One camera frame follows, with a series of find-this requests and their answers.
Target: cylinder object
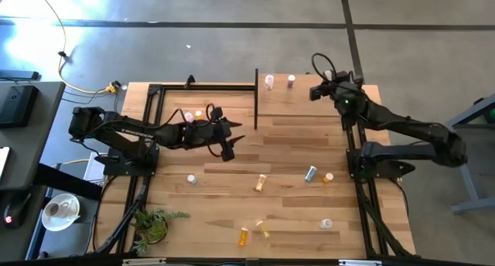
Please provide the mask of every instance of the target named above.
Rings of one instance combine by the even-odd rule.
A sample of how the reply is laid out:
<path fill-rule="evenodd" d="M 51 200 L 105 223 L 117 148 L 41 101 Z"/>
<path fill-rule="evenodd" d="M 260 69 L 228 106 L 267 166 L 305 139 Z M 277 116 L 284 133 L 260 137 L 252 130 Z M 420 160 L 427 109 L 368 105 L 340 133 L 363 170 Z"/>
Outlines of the cylinder object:
<path fill-rule="evenodd" d="M 265 239 L 268 239 L 270 237 L 270 233 L 266 229 L 263 220 L 258 221 L 258 223 L 256 223 L 256 226 L 260 228 L 261 232 L 263 233 L 263 236 L 265 236 Z"/>
<path fill-rule="evenodd" d="M 194 115 L 196 115 L 196 119 L 197 119 L 197 120 L 204 119 L 203 112 L 201 112 L 201 111 L 196 111 L 196 112 L 194 113 Z"/>
<path fill-rule="evenodd" d="M 309 167 L 308 173 L 306 173 L 306 177 L 304 178 L 304 180 L 306 182 L 311 182 L 313 177 L 315 177 L 315 174 L 316 174 L 316 167 L 311 165 L 311 167 Z"/>
<path fill-rule="evenodd" d="M 332 173 L 327 173 L 325 174 L 325 177 L 323 177 L 323 182 L 330 182 L 333 180 L 333 174 Z"/>
<path fill-rule="evenodd" d="M 332 220 L 331 219 L 323 219 L 322 222 L 319 224 L 319 227 L 323 229 L 329 229 L 332 227 Z"/>
<path fill-rule="evenodd" d="M 184 117 L 186 118 L 186 121 L 188 121 L 189 123 L 193 122 L 194 121 L 194 116 L 192 113 L 190 112 L 186 112 L 184 114 Z"/>
<path fill-rule="evenodd" d="M 265 88 L 271 90 L 275 84 L 275 78 L 272 75 L 267 75 L 265 77 Z"/>
<path fill-rule="evenodd" d="M 292 86 L 294 85 L 294 80 L 295 80 L 295 76 L 294 75 L 289 75 L 288 78 L 287 78 L 287 88 L 292 88 Z"/>
<path fill-rule="evenodd" d="M 241 236 L 239 237 L 239 246 L 243 247 L 246 245 L 246 240 L 248 239 L 249 229 L 242 227 L 241 228 Z"/>
<path fill-rule="evenodd" d="M 191 184 L 196 185 L 198 183 L 198 180 L 193 174 L 189 174 L 187 176 L 187 181 L 189 181 Z"/>
<path fill-rule="evenodd" d="M 263 186 L 265 185 L 266 175 L 260 174 L 260 179 L 258 179 L 258 184 L 256 184 L 255 190 L 260 192 L 263 190 Z"/>

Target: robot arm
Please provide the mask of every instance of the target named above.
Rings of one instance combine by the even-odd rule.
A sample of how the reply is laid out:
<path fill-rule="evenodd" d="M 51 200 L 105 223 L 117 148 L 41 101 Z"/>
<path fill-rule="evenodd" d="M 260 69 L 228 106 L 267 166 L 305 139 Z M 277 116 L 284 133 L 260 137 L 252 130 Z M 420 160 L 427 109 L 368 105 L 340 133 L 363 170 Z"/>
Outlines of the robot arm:
<path fill-rule="evenodd" d="M 369 155 L 376 157 L 380 152 L 386 152 L 389 159 L 395 156 L 396 159 L 431 159 L 439 165 L 448 167 L 461 166 L 467 162 L 466 143 L 446 126 L 420 122 L 409 116 L 394 114 L 388 108 L 373 102 L 361 89 L 362 81 L 353 80 L 352 73 L 339 72 L 332 75 L 332 80 L 325 77 L 319 86 L 311 88 L 309 98 L 314 101 L 321 96 L 330 96 L 345 125 L 353 126 L 359 122 L 364 128 L 395 131 L 430 143 L 429 147 L 387 146 L 385 151 L 385 146 L 376 142 L 367 142 L 374 147 L 370 148 L 370 145 L 366 145 L 368 147 L 363 149 L 375 151 L 368 153 Z"/>
<path fill-rule="evenodd" d="M 148 126 L 142 121 L 121 116 L 113 111 L 104 111 L 100 107 L 75 107 L 69 133 L 72 135 L 71 141 L 73 142 L 83 143 L 86 138 L 94 138 L 117 149 L 129 160 L 142 160 L 147 150 L 139 147 L 140 142 L 131 142 L 118 132 L 150 139 L 168 149 L 189 150 L 220 144 L 221 155 L 211 152 L 212 155 L 221 156 L 224 161 L 229 161 L 234 158 L 232 149 L 234 143 L 243 137 L 227 141 L 227 138 L 232 135 L 230 127 L 241 126 L 241 124 L 224 118 L 220 107 L 213 107 L 210 118 L 209 121 L 183 121 L 176 124 L 167 122 L 160 126 Z"/>

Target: black desk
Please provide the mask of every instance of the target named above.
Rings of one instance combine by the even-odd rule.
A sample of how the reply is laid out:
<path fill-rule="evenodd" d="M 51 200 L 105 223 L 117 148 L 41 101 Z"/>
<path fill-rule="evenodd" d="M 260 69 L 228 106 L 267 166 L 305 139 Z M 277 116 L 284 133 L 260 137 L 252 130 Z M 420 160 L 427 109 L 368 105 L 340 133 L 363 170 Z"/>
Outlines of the black desk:
<path fill-rule="evenodd" d="M 12 85 L 0 83 L 0 99 Z M 65 89 L 62 82 L 38 82 L 33 85 L 39 93 L 28 125 L 25 128 L 0 129 L 0 146 L 11 148 L 0 179 L 0 190 L 27 189 L 31 186 Z"/>
<path fill-rule="evenodd" d="M 0 83 L 2 99 L 13 83 Z M 0 129 L 0 146 L 11 148 L 0 180 L 0 211 L 6 205 L 7 197 L 15 190 L 29 189 L 32 193 L 29 211 L 23 225 L 8 230 L 0 224 L 0 262 L 19 261 L 26 258 L 27 250 L 40 210 L 43 208 L 47 186 L 74 193 L 93 200 L 99 200 L 101 187 L 70 176 L 47 165 L 39 164 L 48 134 L 62 99 L 65 84 L 61 82 L 32 83 L 39 90 L 35 107 L 25 128 Z"/>

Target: wooden table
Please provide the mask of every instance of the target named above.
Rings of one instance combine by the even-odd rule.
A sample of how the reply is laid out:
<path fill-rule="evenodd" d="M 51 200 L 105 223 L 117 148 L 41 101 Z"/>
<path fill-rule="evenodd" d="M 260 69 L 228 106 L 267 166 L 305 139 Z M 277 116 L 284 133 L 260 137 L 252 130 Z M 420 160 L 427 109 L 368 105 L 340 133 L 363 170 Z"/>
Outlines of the wooden table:
<path fill-rule="evenodd" d="M 356 190 L 347 173 L 344 154 L 347 139 L 340 118 L 329 98 L 308 100 L 309 88 L 319 84 L 320 79 L 316 75 L 297 75 L 294 87 L 288 90 L 287 75 L 275 74 L 274 89 L 266 90 L 262 86 L 264 78 L 265 75 L 259 77 L 257 131 L 252 91 L 167 92 L 162 121 L 178 107 L 184 111 L 204 111 L 207 104 L 214 103 L 223 108 L 229 120 L 244 124 L 233 128 L 233 136 L 246 137 L 235 145 L 236 158 L 230 162 L 213 157 L 206 148 L 189 151 L 161 148 L 147 208 L 179 210 L 191 217 L 172 220 L 165 240 L 151 246 L 147 256 L 366 256 Z M 122 114 L 142 119 L 148 85 L 129 84 Z M 377 86 L 367 85 L 364 89 L 371 99 L 381 102 Z M 386 131 L 367 131 L 367 138 L 390 143 Z M 312 182 L 306 183 L 304 177 L 311 165 L 318 172 Z M 335 179 L 324 184 L 322 179 L 328 172 Z M 261 173 L 268 178 L 264 190 L 258 193 L 254 187 Z M 196 175 L 195 186 L 187 182 L 189 174 Z M 103 243 L 121 219 L 128 183 L 129 178 L 119 177 L 108 187 L 97 219 L 97 245 Z M 414 253 L 401 191 L 386 179 L 377 179 L 377 191 L 384 222 L 404 247 Z M 320 220 L 325 218 L 333 221 L 329 230 L 319 227 Z M 255 226 L 259 220 L 265 222 L 270 232 L 267 240 Z M 242 227 L 250 230 L 246 247 L 237 245 Z M 129 228 L 126 250 L 131 246 L 133 234 L 132 227 Z M 370 230 L 378 250 L 372 223 Z"/>

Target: potted plant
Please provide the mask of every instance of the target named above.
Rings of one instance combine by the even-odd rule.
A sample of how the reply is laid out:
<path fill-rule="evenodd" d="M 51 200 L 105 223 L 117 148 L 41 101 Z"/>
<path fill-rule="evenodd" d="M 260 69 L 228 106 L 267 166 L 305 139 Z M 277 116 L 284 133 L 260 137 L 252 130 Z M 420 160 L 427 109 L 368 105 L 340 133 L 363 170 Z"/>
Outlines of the potted plant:
<path fill-rule="evenodd" d="M 165 238 L 169 231 L 169 226 L 166 219 L 188 218 L 190 215 L 183 212 L 172 212 L 158 210 L 137 210 L 134 213 L 135 223 L 131 225 L 135 228 L 135 232 L 140 239 L 134 242 L 132 249 L 138 252 L 139 256 L 143 256 L 150 244 L 156 244 Z"/>

